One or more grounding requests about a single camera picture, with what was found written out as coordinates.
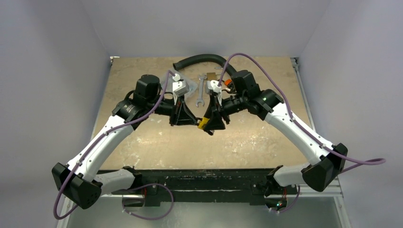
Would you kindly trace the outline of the yellow padlock black shackle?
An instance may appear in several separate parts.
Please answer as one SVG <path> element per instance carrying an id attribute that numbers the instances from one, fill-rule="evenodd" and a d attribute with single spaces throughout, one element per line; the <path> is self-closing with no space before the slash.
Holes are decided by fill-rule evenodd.
<path id="1" fill-rule="evenodd" d="M 207 118 L 207 117 L 200 118 L 200 121 L 198 122 L 197 127 L 201 130 L 204 130 L 205 126 L 209 120 L 210 120 L 210 118 Z"/>

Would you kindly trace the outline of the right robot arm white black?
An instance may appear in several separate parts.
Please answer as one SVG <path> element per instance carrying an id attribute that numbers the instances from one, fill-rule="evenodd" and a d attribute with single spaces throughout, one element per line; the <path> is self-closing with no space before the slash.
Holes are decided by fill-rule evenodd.
<path id="1" fill-rule="evenodd" d="M 295 166 L 280 165 L 267 175 L 265 195 L 279 193 L 289 185 L 306 184 L 311 189 L 323 192 L 341 173 L 348 149 L 325 140 L 296 114 L 287 109 L 285 99 L 271 89 L 261 90 L 253 74 L 247 70 L 236 72 L 231 78 L 235 95 L 223 99 L 217 80 L 206 82 L 205 90 L 210 96 L 208 109 L 199 123 L 199 128 L 210 135 L 224 130 L 229 116 L 243 110 L 279 130 L 304 155 L 307 163 Z"/>

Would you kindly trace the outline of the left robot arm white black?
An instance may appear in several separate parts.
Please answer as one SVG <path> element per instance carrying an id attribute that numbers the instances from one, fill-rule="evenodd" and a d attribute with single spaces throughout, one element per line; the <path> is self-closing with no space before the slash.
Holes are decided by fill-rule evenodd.
<path id="1" fill-rule="evenodd" d="M 152 114 L 169 117 L 171 125 L 196 125 L 197 118 L 185 101 L 192 90 L 192 82 L 179 73 L 169 71 L 164 80 L 143 75 L 134 90 L 117 103 L 103 128 L 90 143 L 67 163 L 57 163 L 52 176 L 62 196 L 76 207 L 87 209 L 103 195 L 117 190 L 137 194 L 142 187 L 135 170 L 123 167 L 107 174 L 99 170 L 116 147 Z"/>

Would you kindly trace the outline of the orange black padlock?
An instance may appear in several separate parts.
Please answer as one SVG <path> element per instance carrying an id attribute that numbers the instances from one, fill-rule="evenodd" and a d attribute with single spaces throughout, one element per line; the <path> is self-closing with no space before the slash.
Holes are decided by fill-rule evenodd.
<path id="1" fill-rule="evenodd" d="M 224 82 L 224 84 L 225 84 L 225 91 L 232 94 L 236 92 L 235 85 L 231 79 L 227 79 Z"/>

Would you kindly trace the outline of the silver open-end wrench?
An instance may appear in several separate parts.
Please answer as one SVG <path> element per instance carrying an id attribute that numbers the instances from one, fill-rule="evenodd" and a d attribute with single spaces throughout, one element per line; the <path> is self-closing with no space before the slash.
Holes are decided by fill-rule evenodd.
<path id="1" fill-rule="evenodd" d="M 207 75 L 199 75 L 199 90 L 198 90 L 198 97 L 195 101 L 196 107 L 199 107 L 199 105 L 204 106 L 204 99 L 203 99 L 203 88 L 204 88 L 204 82 L 207 79 Z"/>

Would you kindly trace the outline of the clear plastic compartment box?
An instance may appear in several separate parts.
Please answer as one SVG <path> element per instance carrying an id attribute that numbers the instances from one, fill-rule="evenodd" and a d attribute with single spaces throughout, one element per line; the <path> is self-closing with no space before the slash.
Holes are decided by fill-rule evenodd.
<path id="1" fill-rule="evenodd" d="M 168 77 L 166 77 L 166 74 L 165 74 L 160 78 L 161 87 L 163 87 L 165 85 L 166 81 L 168 81 L 165 92 L 174 94 L 174 90 L 178 89 L 177 81 L 175 81 L 175 79 L 178 78 L 178 81 L 182 80 L 183 82 L 186 82 L 186 86 L 188 87 L 188 90 L 186 91 L 186 93 L 183 93 L 185 100 L 192 97 L 198 88 L 198 84 L 194 80 L 192 80 L 191 78 L 186 76 L 185 74 L 180 73 L 179 71 L 177 71 L 173 68 L 170 69 L 170 71 L 172 71 L 174 73 L 174 76 L 169 75 Z"/>

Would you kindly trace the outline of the brass padlock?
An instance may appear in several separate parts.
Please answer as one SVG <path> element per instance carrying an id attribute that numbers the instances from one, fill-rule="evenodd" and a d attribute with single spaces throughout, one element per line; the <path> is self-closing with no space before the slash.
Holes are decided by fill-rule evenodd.
<path id="1" fill-rule="evenodd" d="M 219 81 L 219 79 L 221 78 L 221 74 L 222 74 L 222 67 L 218 66 L 214 68 L 214 71 L 211 72 L 207 72 L 206 76 L 207 76 L 207 80 L 217 80 Z"/>

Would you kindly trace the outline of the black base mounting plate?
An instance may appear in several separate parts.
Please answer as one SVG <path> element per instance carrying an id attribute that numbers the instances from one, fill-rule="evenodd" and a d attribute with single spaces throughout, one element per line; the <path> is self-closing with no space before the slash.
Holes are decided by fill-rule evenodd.
<path id="1" fill-rule="evenodd" d="M 162 202 L 216 202 L 265 205 L 284 194 L 295 196 L 294 185 L 274 187 L 268 179 L 271 168 L 254 169 L 182 169 L 137 170 L 133 188 L 118 190 L 115 195 L 145 197 L 145 206 L 156 207 Z"/>

